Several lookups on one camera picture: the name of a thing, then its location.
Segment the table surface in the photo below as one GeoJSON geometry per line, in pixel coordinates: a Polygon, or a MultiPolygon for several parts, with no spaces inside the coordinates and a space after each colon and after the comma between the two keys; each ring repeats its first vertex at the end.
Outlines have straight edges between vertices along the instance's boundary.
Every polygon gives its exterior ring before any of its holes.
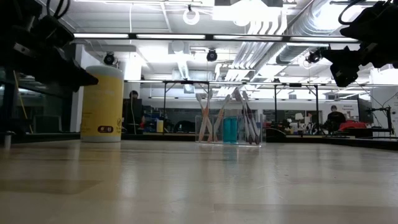
{"type": "Polygon", "coordinates": [[[398,154],[326,144],[12,145],[1,223],[398,223],[398,154]]]}

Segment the ceiling light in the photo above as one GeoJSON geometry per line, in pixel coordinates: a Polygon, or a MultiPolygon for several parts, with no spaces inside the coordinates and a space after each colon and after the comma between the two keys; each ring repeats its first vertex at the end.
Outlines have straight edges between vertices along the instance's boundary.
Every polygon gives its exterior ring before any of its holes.
{"type": "Polygon", "coordinates": [[[256,83],[256,82],[249,82],[249,83],[247,83],[247,84],[249,84],[249,85],[274,85],[273,83],[265,83],[265,82],[263,82],[263,83],[261,83],[261,82],[258,82],[258,83],[256,83]]]}
{"type": "Polygon", "coordinates": [[[352,44],[358,43],[359,41],[356,39],[348,38],[348,37],[291,37],[290,41],[292,42],[319,42],[319,43],[335,43],[339,44],[352,44]]]}
{"type": "Polygon", "coordinates": [[[191,11],[186,9],[184,14],[182,15],[182,19],[188,25],[195,25],[195,24],[197,24],[199,22],[199,19],[200,19],[199,12],[196,9],[191,9],[191,11]],[[192,19],[188,18],[188,13],[189,12],[195,13],[195,15],[194,15],[194,17],[192,19]]]}
{"type": "Polygon", "coordinates": [[[243,82],[209,82],[209,84],[242,85],[243,82]]]}
{"type": "Polygon", "coordinates": [[[80,39],[128,39],[129,34],[74,34],[80,39]]]}
{"type": "Polygon", "coordinates": [[[191,4],[191,5],[202,5],[201,1],[151,1],[151,0],[75,0],[76,2],[103,2],[108,4],[191,4]]]}
{"type": "Polygon", "coordinates": [[[205,35],[197,35],[197,34],[137,34],[138,39],[166,39],[166,40],[175,40],[175,39],[185,39],[185,40],[204,40],[205,35]]]}
{"type": "Polygon", "coordinates": [[[130,83],[163,83],[160,80],[127,80],[130,83]]]}
{"type": "Polygon", "coordinates": [[[286,45],[293,47],[329,47],[329,44],[317,44],[317,43],[286,43],[286,45]]]}
{"type": "Polygon", "coordinates": [[[282,37],[260,35],[214,35],[215,40],[254,40],[254,41],[281,41],[282,37]]]}

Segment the glass wall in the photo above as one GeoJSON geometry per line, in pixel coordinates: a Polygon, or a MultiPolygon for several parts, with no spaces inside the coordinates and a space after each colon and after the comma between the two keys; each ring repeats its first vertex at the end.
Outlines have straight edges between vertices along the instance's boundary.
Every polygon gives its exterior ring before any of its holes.
{"type": "Polygon", "coordinates": [[[19,88],[14,117],[30,121],[26,132],[61,133],[69,131],[70,99],[19,88]]]}
{"type": "Polygon", "coordinates": [[[19,82],[17,91],[13,92],[17,86],[14,74],[8,75],[0,68],[2,121],[8,127],[3,131],[69,132],[72,92],[59,86],[44,85],[29,75],[15,73],[15,76],[19,82]],[[3,104],[4,98],[7,98],[7,106],[3,104]]]}

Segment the red object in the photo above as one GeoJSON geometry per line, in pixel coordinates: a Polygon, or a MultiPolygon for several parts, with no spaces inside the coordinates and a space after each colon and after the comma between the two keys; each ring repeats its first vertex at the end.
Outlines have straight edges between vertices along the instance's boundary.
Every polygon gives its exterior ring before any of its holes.
{"type": "Polygon", "coordinates": [[[355,122],[355,121],[347,121],[340,125],[339,131],[344,131],[346,128],[366,128],[366,123],[364,122],[355,122]]]}

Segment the ceiling duct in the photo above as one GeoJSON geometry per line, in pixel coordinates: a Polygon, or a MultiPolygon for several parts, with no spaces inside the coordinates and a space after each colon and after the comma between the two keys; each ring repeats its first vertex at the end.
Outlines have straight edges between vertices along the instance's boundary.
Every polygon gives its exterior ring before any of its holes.
{"type": "MultiPolygon", "coordinates": [[[[288,28],[287,35],[330,35],[341,25],[338,23],[339,7],[330,5],[330,0],[314,0],[297,21],[288,28]]],[[[282,71],[283,64],[292,63],[308,47],[289,44],[274,44],[268,54],[261,60],[257,69],[263,78],[273,77],[282,71]],[[275,69],[268,63],[277,63],[275,69]]]]}

